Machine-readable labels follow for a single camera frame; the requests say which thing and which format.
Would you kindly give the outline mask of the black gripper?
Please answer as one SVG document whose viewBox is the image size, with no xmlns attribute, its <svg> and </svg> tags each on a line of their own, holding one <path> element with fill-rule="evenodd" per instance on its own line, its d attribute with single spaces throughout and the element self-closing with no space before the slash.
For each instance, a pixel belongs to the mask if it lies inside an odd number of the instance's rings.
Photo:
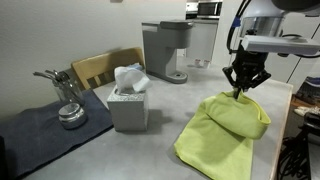
<svg viewBox="0 0 320 180">
<path fill-rule="evenodd" d="M 265 70 L 267 57 L 267 53 L 245 51 L 243 46 L 239 45 L 232 66 L 222 68 L 228 82 L 233 87 L 235 99 L 238 99 L 241 90 L 247 92 L 250 88 L 259 86 L 271 77 L 271 74 Z M 232 78 L 233 70 L 236 73 L 236 81 Z"/>
</svg>

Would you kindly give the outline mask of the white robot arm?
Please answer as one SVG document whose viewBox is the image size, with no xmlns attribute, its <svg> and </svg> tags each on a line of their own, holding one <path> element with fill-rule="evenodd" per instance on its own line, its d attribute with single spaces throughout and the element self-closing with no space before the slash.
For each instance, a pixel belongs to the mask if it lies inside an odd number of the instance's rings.
<svg viewBox="0 0 320 180">
<path fill-rule="evenodd" d="M 233 87 L 233 98 L 271 77 L 265 70 L 269 53 L 318 58 L 319 43 L 300 35 L 281 34 L 289 13 L 320 15 L 320 0 L 243 0 L 230 26 L 226 47 L 236 57 L 222 71 Z"/>
</svg>

